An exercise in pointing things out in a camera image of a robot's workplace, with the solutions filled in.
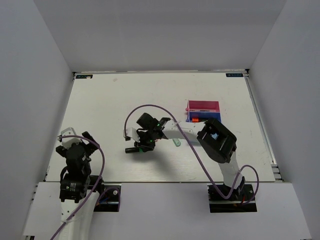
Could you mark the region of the green highlighter marker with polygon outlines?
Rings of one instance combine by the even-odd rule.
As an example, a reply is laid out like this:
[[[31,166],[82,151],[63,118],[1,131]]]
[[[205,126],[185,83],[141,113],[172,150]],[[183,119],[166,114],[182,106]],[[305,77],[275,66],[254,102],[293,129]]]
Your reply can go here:
[[[128,147],[125,149],[126,154],[133,154],[133,153],[143,153],[144,151],[139,147]]]

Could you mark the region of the orange highlighter marker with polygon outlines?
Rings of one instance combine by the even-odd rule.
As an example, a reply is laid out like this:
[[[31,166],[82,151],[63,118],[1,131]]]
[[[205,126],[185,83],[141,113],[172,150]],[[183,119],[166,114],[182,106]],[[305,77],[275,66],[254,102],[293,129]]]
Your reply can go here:
[[[208,118],[192,118],[191,122],[192,123],[201,123],[201,122],[206,122],[208,121]]]

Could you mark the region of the green capped black pen refill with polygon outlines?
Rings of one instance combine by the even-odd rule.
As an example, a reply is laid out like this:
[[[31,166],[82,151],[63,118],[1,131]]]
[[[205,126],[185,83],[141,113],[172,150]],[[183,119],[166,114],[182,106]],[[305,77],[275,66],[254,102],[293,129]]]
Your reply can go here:
[[[194,109],[193,112],[211,112],[210,109]]]

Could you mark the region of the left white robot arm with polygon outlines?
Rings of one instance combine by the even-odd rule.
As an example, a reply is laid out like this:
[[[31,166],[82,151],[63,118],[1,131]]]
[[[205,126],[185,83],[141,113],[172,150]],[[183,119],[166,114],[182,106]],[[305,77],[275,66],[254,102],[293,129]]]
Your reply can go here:
[[[56,152],[65,158],[66,166],[60,173],[61,225],[59,240],[87,240],[97,200],[103,198],[106,187],[92,175],[90,156],[98,149],[75,137],[72,127],[61,131]]]

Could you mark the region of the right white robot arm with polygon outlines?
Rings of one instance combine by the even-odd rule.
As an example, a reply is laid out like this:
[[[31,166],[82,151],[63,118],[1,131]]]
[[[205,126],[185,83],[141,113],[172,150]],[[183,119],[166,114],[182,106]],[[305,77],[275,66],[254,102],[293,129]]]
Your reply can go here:
[[[210,118],[203,122],[178,123],[169,117],[160,120],[143,113],[136,121],[140,128],[127,128],[128,139],[134,140],[136,151],[153,151],[161,139],[185,139],[189,144],[200,145],[207,156],[218,163],[223,176],[223,185],[216,191],[225,200],[234,201],[244,193],[245,178],[236,159],[236,136],[220,121]]]

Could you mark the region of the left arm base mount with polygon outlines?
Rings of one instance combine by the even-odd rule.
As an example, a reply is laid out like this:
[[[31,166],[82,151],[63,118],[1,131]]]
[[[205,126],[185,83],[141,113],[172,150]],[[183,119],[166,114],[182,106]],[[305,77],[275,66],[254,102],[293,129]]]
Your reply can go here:
[[[119,212],[121,189],[121,184],[105,184],[93,211],[99,213]]]

